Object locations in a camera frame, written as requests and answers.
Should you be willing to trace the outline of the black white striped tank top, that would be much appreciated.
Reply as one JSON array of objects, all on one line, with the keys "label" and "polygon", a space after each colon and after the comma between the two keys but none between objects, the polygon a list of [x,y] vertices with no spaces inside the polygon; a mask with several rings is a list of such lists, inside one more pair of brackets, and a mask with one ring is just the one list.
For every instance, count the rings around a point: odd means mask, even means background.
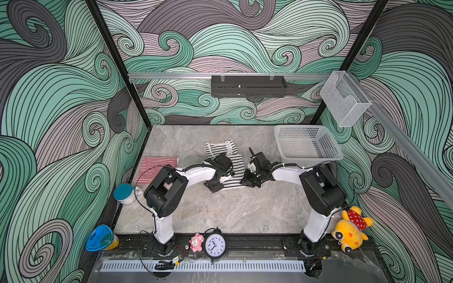
[{"label": "black white striped tank top", "polygon": [[243,187],[240,182],[244,178],[245,173],[245,164],[243,157],[239,154],[237,145],[234,140],[229,138],[224,143],[213,144],[210,142],[205,143],[206,156],[209,159],[213,159],[218,155],[225,153],[226,157],[232,161],[232,170],[234,171],[234,176],[226,180],[223,183],[222,191],[227,191],[230,189],[238,189]]}]

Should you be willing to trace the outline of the red white striped tank top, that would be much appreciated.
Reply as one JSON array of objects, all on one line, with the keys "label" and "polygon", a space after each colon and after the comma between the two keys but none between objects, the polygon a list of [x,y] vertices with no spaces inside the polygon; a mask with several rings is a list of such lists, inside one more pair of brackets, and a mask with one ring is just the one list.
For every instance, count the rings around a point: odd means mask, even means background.
[{"label": "red white striped tank top", "polygon": [[141,162],[139,172],[134,180],[134,183],[137,185],[149,185],[164,166],[170,165],[172,167],[177,167],[178,163],[179,158],[177,156],[145,156]]}]

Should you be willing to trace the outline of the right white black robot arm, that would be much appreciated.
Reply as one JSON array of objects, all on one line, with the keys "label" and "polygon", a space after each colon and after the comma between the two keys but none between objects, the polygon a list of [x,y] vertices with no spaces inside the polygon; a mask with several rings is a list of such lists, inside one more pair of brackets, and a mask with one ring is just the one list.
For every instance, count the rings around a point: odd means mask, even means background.
[{"label": "right white black robot arm", "polygon": [[250,150],[241,184],[261,187],[265,182],[286,182],[302,187],[310,204],[309,220],[300,234],[299,245],[304,253],[312,254],[325,238],[331,219],[338,213],[346,199],[342,189],[327,165],[301,167],[295,163],[271,163],[264,153]]}]

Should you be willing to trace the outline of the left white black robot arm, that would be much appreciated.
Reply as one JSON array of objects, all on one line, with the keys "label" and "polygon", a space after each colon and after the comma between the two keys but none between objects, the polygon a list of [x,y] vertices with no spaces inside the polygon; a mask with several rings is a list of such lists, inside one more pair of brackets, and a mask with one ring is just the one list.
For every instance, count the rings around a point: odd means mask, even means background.
[{"label": "left white black robot arm", "polygon": [[224,189],[224,183],[234,175],[233,162],[225,153],[183,169],[171,165],[161,168],[144,191],[143,197],[153,215],[155,225],[153,236],[163,252],[166,252],[174,241],[172,214],[177,209],[186,188],[202,183],[212,193],[218,192]]}]

